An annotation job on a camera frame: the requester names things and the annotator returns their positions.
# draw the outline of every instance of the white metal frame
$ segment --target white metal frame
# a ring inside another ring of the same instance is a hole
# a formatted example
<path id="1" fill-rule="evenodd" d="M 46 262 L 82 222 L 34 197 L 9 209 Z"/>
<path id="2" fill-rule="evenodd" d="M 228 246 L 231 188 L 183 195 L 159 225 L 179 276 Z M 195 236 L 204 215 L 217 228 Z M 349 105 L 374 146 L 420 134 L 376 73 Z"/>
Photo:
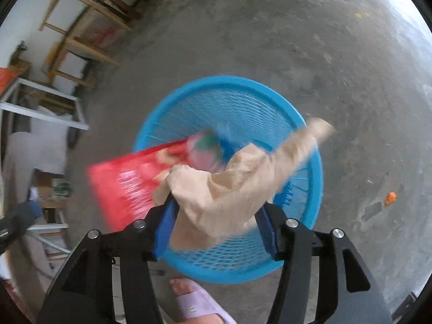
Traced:
<path id="1" fill-rule="evenodd" d="M 19 89 L 20 84 L 27 85 L 27 86 L 30 86 L 34 89 L 42 90 L 44 92 L 48 92 L 50 94 L 54 94 L 54 95 L 64 97 L 64 98 L 67 98 L 69 100 L 74 101 L 75 102 L 76 115 L 78 116 L 79 122 L 77 122 L 75 120 L 63 119 L 63 118 L 56 117 L 56 116 L 50 116 L 48 114 L 43 114 L 43 113 L 40 113 L 38 111 L 31 110 L 29 108 L 7 102 L 7 100 L 11 96 L 15 96 L 17 94 L 15 92 L 15 90 Z M 7 91 L 0 97 L 0 116 L 2 115 L 3 111 L 18 113 L 18 114 L 22 114 L 22 115 L 25 115 L 28 117 L 46 120 L 48 122 L 64 124 L 66 126 L 72 126 L 74 128 L 78 128 L 78 129 L 82 129 L 82 130 L 88 130 L 89 129 L 89 125 L 87 124 L 86 119 L 84 117 L 83 108 L 81 106 L 81 100 L 79 98 L 77 98 L 76 96 L 63 94 L 62 92 L 55 90 L 51 87 L 41 85 L 41 84 L 32 82 L 32 81 L 27 80 L 27 79 L 23 79 L 23 78 L 18 78 L 15 81 L 15 83 L 13 83 L 9 87 L 9 89 L 7 89 Z"/>

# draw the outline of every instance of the white cloth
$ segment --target white cloth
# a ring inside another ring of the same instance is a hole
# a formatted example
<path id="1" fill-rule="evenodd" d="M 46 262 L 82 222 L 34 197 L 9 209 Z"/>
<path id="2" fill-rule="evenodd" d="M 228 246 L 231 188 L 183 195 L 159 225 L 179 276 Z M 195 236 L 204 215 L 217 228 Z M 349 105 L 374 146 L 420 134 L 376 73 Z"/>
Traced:
<path id="1" fill-rule="evenodd" d="M 312 119 L 272 154 L 247 145 L 234 154 L 224 172 L 211 174 L 187 165 L 174 166 L 153 193 L 159 205 L 172 191 L 180 206 L 171 248 L 210 248 L 254 227 L 254 214 L 332 132 L 326 121 Z"/>

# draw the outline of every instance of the human foot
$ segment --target human foot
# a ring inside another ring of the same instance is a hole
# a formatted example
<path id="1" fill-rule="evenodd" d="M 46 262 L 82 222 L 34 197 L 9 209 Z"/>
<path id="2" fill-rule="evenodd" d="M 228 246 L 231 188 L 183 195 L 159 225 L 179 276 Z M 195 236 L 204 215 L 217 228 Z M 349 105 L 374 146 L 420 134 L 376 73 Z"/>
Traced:
<path id="1" fill-rule="evenodd" d="M 197 283 L 189 279 L 170 281 L 177 303 L 188 324 L 236 324 L 235 320 Z"/>

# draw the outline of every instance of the metal bolt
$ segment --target metal bolt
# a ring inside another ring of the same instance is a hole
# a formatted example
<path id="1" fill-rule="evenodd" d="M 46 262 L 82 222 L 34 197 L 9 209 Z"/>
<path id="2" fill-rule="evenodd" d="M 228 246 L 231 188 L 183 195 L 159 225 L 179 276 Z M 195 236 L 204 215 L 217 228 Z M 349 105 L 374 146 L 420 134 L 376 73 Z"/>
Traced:
<path id="1" fill-rule="evenodd" d="M 343 238 L 343 236 L 345 235 L 345 233 L 341 229 L 334 229 L 333 230 L 333 235 L 340 239 L 340 238 Z"/>
<path id="2" fill-rule="evenodd" d="M 89 239 L 96 239 L 98 236 L 99 236 L 99 231 L 97 231 L 96 229 L 90 230 L 90 231 L 87 233 L 87 237 L 88 237 Z"/>
<path id="3" fill-rule="evenodd" d="M 1 231 L 0 231 L 0 238 L 5 238 L 5 237 L 7 237 L 9 235 L 9 230 L 7 230 L 7 229 L 2 229 Z"/>
<path id="4" fill-rule="evenodd" d="M 133 227 L 136 229 L 142 229 L 146 226 L 146 222 L 144 220 L 136 220 L 133 222 Z"/>
<path id="5" fill-rule="evenodd" d="M 299 222 L 297 222 L 296 220 L 290 218 L 286 220 L 286 226 L 289 226 L 290 228 L 296 228 L 299 226 Z"/>

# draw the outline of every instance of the basket rim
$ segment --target basket rim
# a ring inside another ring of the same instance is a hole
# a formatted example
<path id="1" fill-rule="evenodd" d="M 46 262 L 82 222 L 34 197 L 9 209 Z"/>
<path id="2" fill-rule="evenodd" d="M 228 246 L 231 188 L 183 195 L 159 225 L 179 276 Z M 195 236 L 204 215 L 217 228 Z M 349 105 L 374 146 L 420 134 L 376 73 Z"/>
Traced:
<path id="1" fill-rule="evenodd" d="M 166 96 L 147 116 L 146 121 L 138 132 L 133 146 L 133 151 L 136 152 L 147 148 L 147 137 L 151 134 L 161 116 L 172 106 L 172 104 L 178 103 L 183 98 L 202 92 L 208 88 L 215 87 L 219 89 L 232 89 L 234 87 L 236 90 L 253 93 L 262 101 L 271 103 L 277 107 L 286 115 L 287 119 L 292 122 L 295 128 L 300 128 L 306 125 L 305 120 L 293 105 L 291 105 L 286 98 L 266 85 L 244 77 L 215 75 L 191 81 Z M 323 194 L 323 170 L 318 149 L 316 149 L 311 155 L 307 166 L 310 184 L 310 188 L 308 189 L 308 204 L 300 221 L 309 229 L 312 229 L 320 211 Z M 283 264 L 283 262 L 270 260 L 264 261 L 260 264 L 255 264 L 253 267 L 247 269 L 218 271 L 195 266 L 192 263 L 186 263 L 175 252 L 169 249 L 164 254 L 163 259 L 178 271 L 185 274 L 185 276 L 190 276 L 195 279 L 215 284 L 238 284 L 245 281 L 255 280 L 276 270 Z"/>

